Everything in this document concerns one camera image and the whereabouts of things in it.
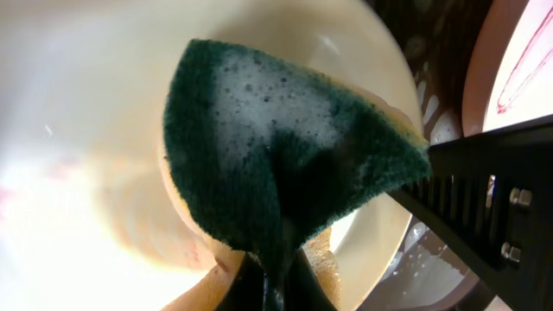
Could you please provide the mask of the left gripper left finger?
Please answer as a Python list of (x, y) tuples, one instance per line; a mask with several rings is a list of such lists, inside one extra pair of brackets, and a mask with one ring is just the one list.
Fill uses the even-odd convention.
[(246, 254), (215, 311), (262, 311), (263, 304), (264, 270)]

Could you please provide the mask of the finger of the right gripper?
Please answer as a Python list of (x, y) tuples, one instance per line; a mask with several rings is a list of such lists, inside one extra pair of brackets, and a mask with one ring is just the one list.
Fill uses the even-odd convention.
[(390, 193), (513, 310), (552, 308), (552, 118), (429, 148)]

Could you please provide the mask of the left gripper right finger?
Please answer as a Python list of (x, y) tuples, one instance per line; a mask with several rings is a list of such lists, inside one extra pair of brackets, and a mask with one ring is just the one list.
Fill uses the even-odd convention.
[(303, 249), (289, 267), (284, 285), (285, 311), (336, 311), (318, 283)]

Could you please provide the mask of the green and yellow sponge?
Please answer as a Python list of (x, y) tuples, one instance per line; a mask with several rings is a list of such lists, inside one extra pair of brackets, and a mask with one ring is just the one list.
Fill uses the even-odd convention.
[(194, 223), (264, 270), (263, 310), (284, 310), (285, 277), (310, 238), (431, 173), (426, 140), (379, 98), (222, 41), (188, 43), (162, 134)]

